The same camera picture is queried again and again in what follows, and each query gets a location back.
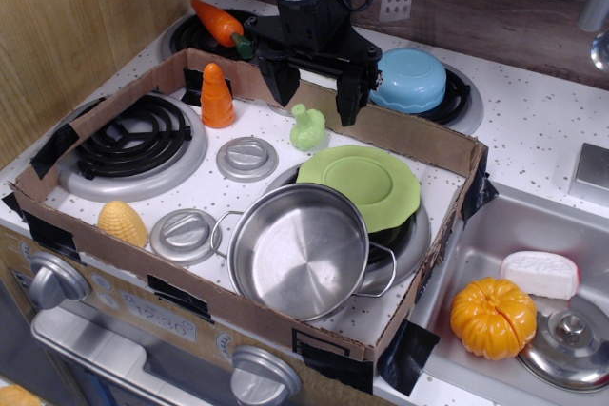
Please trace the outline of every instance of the blue bowl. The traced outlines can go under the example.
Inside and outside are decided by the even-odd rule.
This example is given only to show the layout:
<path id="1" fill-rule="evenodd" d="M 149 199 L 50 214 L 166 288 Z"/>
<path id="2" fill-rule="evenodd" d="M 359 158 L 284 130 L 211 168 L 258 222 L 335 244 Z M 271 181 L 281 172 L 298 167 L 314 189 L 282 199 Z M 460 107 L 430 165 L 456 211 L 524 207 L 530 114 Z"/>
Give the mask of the blue bowl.
<path id="1" fill-rule="evenodd" d="M 428 52 L 414 48 L 392 49 L 379 61 L 383 82 L 370 91 L 370 100 L 401 113 L 425 113 L 444 98 L 446 70 Z"/>

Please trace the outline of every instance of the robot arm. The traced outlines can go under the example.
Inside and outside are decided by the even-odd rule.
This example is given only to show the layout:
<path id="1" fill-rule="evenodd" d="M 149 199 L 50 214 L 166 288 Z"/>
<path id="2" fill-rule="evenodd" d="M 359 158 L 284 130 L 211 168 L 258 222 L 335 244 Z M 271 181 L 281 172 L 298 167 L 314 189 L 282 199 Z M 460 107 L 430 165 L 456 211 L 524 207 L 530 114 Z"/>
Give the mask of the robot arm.
<path id="1" fill-rule="evenodd" d="M 249 18 L 260 71 L 273 97 L 286 106 L 300 84 L 299 69 L 337 80 L 343 126 L 355 124 L 376 89 L 382 52 L 351 26 L 351 0 L 276 0 L 279 16 Z"/>

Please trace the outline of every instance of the toy carrot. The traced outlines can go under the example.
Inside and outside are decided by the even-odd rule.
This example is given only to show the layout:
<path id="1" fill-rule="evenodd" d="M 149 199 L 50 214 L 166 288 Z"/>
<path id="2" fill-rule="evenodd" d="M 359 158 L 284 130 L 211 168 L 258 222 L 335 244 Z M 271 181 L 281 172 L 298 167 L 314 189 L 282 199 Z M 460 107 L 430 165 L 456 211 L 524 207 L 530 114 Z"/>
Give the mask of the toy carrot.
<path id="1" fill-rule="evenodd" d="M 213 62 L 203 70 L 201 87 L 201 118 L 209 127 L 230 126 L 235 120 L 232 95 L 228 90 L 222 69 Z"/>
<path id="2" fill-rule="evenodd" d="M 232 48 L 235 43 L 231 39 L 233 33 L 244 34 L 244 27 L 230 13 L 221 10 L 201 0 L 191 0 L 190 5 L 209 31 L 211 36 L 224 47 Z"/>

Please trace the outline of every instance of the small metal lid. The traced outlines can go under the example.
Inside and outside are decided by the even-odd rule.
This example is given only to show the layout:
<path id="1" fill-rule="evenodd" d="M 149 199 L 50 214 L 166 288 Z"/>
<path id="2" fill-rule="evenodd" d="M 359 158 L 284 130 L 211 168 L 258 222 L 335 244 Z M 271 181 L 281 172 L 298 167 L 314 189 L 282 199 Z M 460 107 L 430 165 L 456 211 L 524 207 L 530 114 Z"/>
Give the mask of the small metal lid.
<path id="1" fill-rule="evenodd" d="M 275 171 L 278 163 L 275 148 L 256 137 L 231 140 L 216 155 L 216 165 L 220 172 L 238 183 L 260 181 Z"/>
<path id="2" fill-rule="evenodd" d="M 594 391 L 609 383 L 609 317 L 595 304 L 536 298 L 538 328 L 519 359 L 543 380 L 565 390 Z"/>
<path id="3" fill-rule="evenodd" d="M 205 211 L 179 209 L 164 216 L 150 232 L 150 247 L 159 256 L 188 266 L 205 261 L 213 254 L 210 247 L 211 228 L 216 223 Z M 215 235 L 220 242 L 220 231 Z"/>

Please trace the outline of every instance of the toy pumpkin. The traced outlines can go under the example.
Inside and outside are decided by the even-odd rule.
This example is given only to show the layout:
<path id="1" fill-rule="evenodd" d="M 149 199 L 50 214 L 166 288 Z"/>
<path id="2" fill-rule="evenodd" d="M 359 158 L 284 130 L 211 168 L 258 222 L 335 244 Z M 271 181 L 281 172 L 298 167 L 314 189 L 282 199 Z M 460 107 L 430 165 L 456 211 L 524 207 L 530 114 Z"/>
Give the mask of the toy pumpkin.
<path id="1" fill-rule="evenodd" d="M 535 336 L 537 309 L 511 280 L 474 280 L 453 299 L 450 326 L 469 352 L 512 358 Z"/>

